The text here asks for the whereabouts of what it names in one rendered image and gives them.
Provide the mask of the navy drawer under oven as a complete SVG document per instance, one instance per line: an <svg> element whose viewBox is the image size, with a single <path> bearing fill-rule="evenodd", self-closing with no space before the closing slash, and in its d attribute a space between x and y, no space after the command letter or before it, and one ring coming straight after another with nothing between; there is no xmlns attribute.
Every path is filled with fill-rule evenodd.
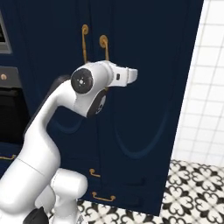
<svg viewBox="0 0 224 224"><path fill-rule="evenodd" d="M18 156L22 148L22 144L0 142L0 156L10 157L13 154ZM22 164L24 163L22 158L17 157L13 160L0 159L0 178L11 169L13 169L15 177L22 178L24 176L24 171L20 171L18 166L14 164L14 161L19 161Z"/></svg>

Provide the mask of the grey microwave oven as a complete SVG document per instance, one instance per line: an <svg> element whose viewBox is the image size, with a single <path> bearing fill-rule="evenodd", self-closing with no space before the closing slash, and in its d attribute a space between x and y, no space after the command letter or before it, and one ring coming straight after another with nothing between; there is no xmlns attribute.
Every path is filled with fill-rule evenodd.
<svg viewBox="0 0 224 224"><path fill-rule="evenodd" d="M0 11L0 54L12 54L11 43Z"/></svg>

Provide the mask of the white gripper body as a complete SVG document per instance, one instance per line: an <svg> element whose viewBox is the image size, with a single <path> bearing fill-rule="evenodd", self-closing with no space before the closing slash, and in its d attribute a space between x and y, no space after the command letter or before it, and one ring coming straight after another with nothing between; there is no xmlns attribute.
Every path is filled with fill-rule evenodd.
<svg viewBox="0 0 224 224"><path fill-rule="evenodd" d="M127 84L133 83L137 79L138 71L134 68L128 69L128 80Z"/></svg>

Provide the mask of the black built-in oven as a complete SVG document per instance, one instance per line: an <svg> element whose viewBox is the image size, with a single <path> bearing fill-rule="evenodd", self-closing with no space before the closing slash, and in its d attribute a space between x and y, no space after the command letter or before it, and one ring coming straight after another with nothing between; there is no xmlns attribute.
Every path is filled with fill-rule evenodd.
<svg viewBox="0 0 224 224"><path fill-rule="evenodd" d="M18 69L0 66L0 142L21 144L25 127L30 120Z"/></svg>

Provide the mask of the navy cabinet door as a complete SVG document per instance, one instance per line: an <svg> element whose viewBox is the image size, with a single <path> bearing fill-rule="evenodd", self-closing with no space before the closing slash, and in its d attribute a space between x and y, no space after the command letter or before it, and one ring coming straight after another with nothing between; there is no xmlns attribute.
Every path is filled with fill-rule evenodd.
<svg viewBox="0 0 224 224"><path fill-rule="evenodd" d="M170 161L203 0L89 2L93 39L106 35L109 59L138 71L97 117L101 164Z"/></svg>
<svg viewBox="0 0 224 224"><path fill-rule="evenodd" d="M81 27L91 25L89 0L17 0L31 73L28 105L34 113L54 80L84 64ZM61 166L74 170L96 159L96 118L60 107L47 126Z"/></svg>

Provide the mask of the navy drawer front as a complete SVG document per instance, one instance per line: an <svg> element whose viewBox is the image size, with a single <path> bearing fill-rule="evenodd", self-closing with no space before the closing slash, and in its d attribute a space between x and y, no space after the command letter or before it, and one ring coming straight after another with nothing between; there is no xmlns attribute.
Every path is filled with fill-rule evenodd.
<svg viewBox="0 0 224 224"><path fill-rule="evenodd" d="M170 161L133 161L133 162L107 162L89 160L85 166L85 174L92 186L99 188L120 188L126 190L143 190L162 194L165 189L165 181L169 171ZM97 178L89 173L89 169L95 169L101 177Z"/></svg>
<svg viewBox="0 0 224 224"><path fill-rule="evenodd" d="M115 195L116 199L112 202L94 199L91 192L97 192L97 194L103 198L109 198L110 195ZM87 189L86 193L81 197L81 199L98 204L140 212L143 214L152 214L159 216L163 195L158 195L155 192L146 192L143 190L129 191L123 187L99 188L96 186L90 186Z"/></svg>

